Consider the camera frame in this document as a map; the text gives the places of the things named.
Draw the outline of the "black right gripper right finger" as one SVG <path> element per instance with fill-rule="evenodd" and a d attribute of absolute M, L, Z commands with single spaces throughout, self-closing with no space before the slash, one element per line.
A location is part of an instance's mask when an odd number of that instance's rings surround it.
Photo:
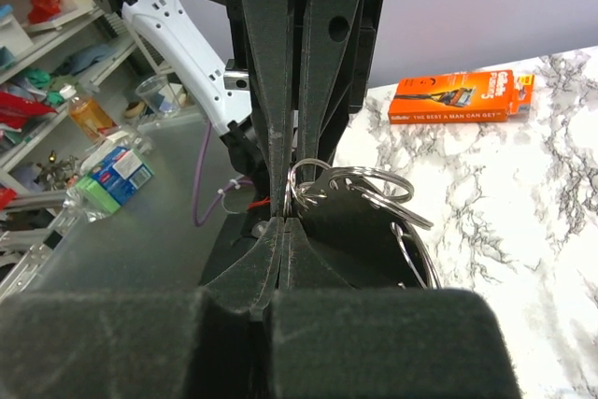
<path fill-rule="evenodd" d="M 302 290 L 351 290 L 316 252 L 298 219 L 276 217 L 273 245 L 273 295 Z"/>

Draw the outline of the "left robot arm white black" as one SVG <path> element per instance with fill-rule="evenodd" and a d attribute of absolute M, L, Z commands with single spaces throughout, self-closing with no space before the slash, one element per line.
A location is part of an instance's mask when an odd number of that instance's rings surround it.
<path fill-rule="evenodd" d="M 363 106 L 383 0 L 95 1 L 170 65 L 272 215 L 290 215 L 292 164 L 331 161 Z"/>

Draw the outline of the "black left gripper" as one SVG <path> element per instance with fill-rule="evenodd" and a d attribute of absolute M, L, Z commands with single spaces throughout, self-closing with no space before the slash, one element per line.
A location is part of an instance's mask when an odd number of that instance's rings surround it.
<path fill-rule="evenodd" d="M 292 101 L 297 159 L 318 157 L 327 113 L 361 110 L 383 0 L 210 0 L 225 6 L 235 68 L 249 74 L 266 151 L 271 213 L 285 215 Z"/>

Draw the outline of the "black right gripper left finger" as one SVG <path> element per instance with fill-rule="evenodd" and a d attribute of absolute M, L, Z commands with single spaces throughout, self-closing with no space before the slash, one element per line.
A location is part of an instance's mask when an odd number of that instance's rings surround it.
<path fill-rule="evenodd" d="M 223 307 L 262 321 L 273 295 L 273 219 L 253 247 L 206 287 Z"/>

